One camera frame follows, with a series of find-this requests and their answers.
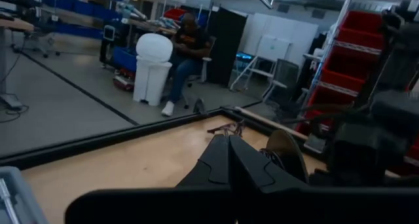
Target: trash can lid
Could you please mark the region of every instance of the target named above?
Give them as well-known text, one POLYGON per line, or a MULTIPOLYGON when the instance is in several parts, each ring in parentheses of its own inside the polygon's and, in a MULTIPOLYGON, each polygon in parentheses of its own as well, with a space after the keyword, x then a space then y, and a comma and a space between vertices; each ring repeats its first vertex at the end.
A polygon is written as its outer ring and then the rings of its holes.
POLYGON ((172 42, 165 36, 147 33, 137 42, 138 57, 150 62, 167 62, 173 51, 172 42))

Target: cable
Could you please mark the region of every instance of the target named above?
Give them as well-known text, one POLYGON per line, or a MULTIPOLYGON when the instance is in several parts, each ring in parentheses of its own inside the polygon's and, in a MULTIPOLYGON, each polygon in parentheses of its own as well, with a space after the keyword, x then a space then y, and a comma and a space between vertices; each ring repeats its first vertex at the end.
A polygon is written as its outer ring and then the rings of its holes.
MULTIPOLYGON (((5 93, 5 94, 14 96, 19 101, 19 98, 17 97, 17 95, 15 95, 15 94, 9 94, 9 93, 5 93)), ((15 121, 16 119, 19 119, 20 118, 20 116, 22 115, 22 113, 25 113, 28 110, 29 110, 29 106, 28 105, 23 105, 22 108, 20 108, 18 110, 8 109, 7 107, 4 107, 4 108, 0 109, 0 111, 6 111, 5 112, 6 115, 10 115, 10 116, 16 115, 16 116, 14 118, 12 118, 12 119, 7 119, 7 120, 4 120, 4 121, 0 121, 0 123, 6 123, 6 122, 15 121)))
MULTIPOLYGON (((25 42, 26 42, 26 40, 24 39, 24 44, 22 45, 22 49, 25 48, 25 42)), ((3 82, 6 81, 7 77, 10 75, 10 73, 12 72, 12 70, 16 67, 16 64, 18 63, 18 60, 19 60, 19 58, 20 58, 21 55, 22 55, 22 51, 19 52, 18 57, 16 58, 16 60, 13 63, 13 66, 6 73, 5 77, 3 77, 3 79, 1 79, 0 84, 3 84, 3 82)))

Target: wooden table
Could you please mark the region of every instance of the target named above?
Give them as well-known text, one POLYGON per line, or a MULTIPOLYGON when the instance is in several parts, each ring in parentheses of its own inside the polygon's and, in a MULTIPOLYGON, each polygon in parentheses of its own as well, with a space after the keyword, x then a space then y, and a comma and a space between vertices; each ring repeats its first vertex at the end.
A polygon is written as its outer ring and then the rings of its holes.
MULTIPOLYGON (((14 20, 0 19, 0 92, 7 92, 7 73, 9 69, 7 67, 6 54, 5 54, 5 28, 16 28, 24 31, 33 31, 33 25, 15 18, 14 20)), ((9 94, 0 94, 0 98, 5 101, 10 107, 20 107, 22 104, 13 96, 9 94)))
MULTIPOLYGON (((184 124, 67 159, 24 170, 22 173, 51 224, 63 223, 70 202, 96 189, 174 187, 196 164, 213 135, 206 130, 232 122, 223 116, 184 124)), ((268 138, 250 128, 243 138, 256 149, 268 138)), ((308 172, 324 163, 304 156, 308 172)))

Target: black metal frame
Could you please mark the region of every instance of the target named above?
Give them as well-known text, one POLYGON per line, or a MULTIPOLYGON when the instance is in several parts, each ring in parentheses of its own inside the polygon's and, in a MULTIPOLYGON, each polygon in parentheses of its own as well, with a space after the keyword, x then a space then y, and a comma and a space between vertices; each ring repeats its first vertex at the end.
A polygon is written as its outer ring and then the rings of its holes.
MULTIPOLYGON (((141 126, 133 126, 131 128, 116 130, 110 133, 88 136, 77 140, 71 140, 64 143, 56 143, 38 149, 30 149, 20 153, 6 155, 0 157, 0 166, 15 166, 21 170, 24 170, 48 162, 53 162, 55 160, 60 160, 96 149, 101 149, 116 143, 133 140, 142 136, 147 136, 218 115, 222 115, 234 121, 244 120, 246 127, 256 130, 266 136, 271 135, 274 130, 277 130, 277 128, 258 121, 257 119, 253 119, 241 113, 231 112, 229 110, 219 108, 209 111, 208 115, 206 116, 196 113, 176 119, 170 119, 168 121, 154 122, 141 126)), ((319 154, 315 154, 312 151, 304 149, 304 141, 299 138, 296 138, 296 140, 301 143, 301 149, 305 153, 309 154, 310 156, 319 158, 319 154)))

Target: man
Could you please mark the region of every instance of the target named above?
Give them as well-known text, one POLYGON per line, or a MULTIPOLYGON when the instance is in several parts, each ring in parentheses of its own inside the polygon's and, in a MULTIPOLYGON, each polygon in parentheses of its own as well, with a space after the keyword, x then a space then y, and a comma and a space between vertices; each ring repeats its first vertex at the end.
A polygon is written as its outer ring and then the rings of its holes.
POLYGON ((162 110, 165 116, 173 115, 175 103, 180 99, 182 88, 189 75, 199 75, 202 69, 202 58, 210 53, 210 38, 195 22, 195 16, 186 13, 183 16, 181 28, 172 37, 174 52, 169 62, 173 64, 170 72, 173 76, 173 86, 169 100, 162 110))

